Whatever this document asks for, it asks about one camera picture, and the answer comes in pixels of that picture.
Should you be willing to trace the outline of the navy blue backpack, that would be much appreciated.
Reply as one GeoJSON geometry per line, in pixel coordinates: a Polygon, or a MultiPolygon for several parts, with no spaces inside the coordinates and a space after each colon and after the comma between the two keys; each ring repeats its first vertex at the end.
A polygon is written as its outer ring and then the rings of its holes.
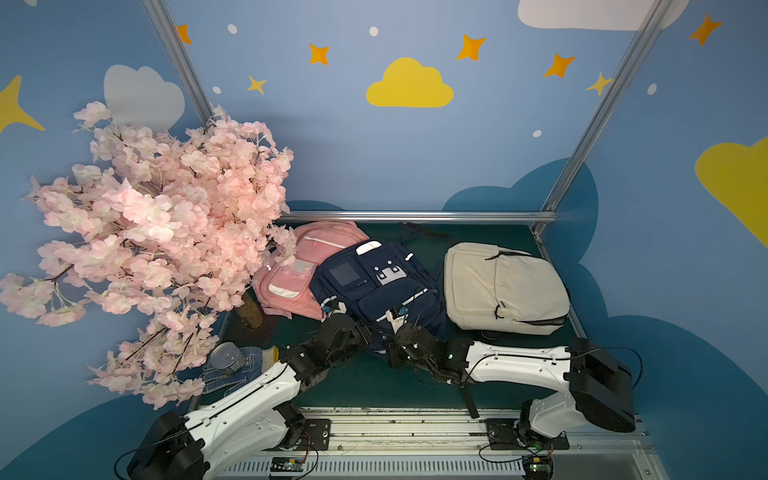
{"type": "Polygon", "coordinates": [[[325,260],[310,290],[321,309],[344,311],[363,322],[373,340],[360,354],[333,369],[300,397],[302,406],[352,408],[460,408],[459,390],[412,365],[391,368],[386,343],[394,337],[385,313],[408,308],[415,323],[440,340],[455,338],[439,285],[445,248],[423,237],[397,240],[371,236],[325,260]]]}

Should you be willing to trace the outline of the pink backpack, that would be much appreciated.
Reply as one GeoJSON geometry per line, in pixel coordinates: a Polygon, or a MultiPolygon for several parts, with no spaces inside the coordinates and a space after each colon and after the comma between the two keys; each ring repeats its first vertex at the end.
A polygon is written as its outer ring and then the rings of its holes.
{"type": "Polygon", "coordinates": [[[351,221],[320,221],[293,231],[297,244],[295,261],[282,265],[278,252],[254,276],[253,289],[266,314],[291,319],[294,314],[321,321],[321,307],[309,289],[315,269],[339,251],[368,240],[351,221]]]}

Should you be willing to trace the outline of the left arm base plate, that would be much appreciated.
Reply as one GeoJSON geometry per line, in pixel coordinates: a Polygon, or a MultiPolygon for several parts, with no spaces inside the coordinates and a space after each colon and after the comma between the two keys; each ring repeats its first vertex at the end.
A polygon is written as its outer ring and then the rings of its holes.
{"type": "Polygon", "coordinates": [[[280,450],[317,450],[329,448],[332,422],[330,419],[303,419],[288,427],[285,436],[277,444],[280,450]]]}

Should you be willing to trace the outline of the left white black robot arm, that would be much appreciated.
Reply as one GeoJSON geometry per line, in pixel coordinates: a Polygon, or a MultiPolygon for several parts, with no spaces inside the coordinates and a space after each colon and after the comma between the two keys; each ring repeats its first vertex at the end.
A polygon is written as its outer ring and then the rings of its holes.
{"type": "Polygon", "coordinates": [[[212,479],[255,452],[299,445],[305,417],[294,398],[322,382],[329,370],[372,342],[363,322],[336,313],[309,340],[234,393],[184,416],[160,416],[122,479],[212,479]]]}

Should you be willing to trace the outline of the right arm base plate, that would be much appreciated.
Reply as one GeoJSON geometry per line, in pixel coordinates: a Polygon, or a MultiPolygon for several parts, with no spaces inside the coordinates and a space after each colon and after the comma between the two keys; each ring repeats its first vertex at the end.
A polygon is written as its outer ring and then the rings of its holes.
{"type": "Polygon", "coordinates": [[[489,418],[482,423],[486,427],[486,436],[491,450],[525,450],[536,453],[570,448],[564,432],[549,438],[520,426],[519,420],[512,418],[489,418]]]}

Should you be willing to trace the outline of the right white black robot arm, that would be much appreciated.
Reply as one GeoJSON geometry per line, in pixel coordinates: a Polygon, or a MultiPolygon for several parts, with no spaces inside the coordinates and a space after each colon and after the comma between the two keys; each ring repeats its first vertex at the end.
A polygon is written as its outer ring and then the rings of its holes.
{"type": "Polygon", "coordinates": [[[514,424],[516,440],[543,445],[585,424],[617,433],[636,429],[632,372],[608,350],[585,338],[540,349],[492,345],[468,339],[443,341],[415,324],[402,326],[386,343],[394,368],[410,364],[462,390],[471,416],[479,414],[470,384],[504,382],[548,389],[523,403],[514,424]]]}

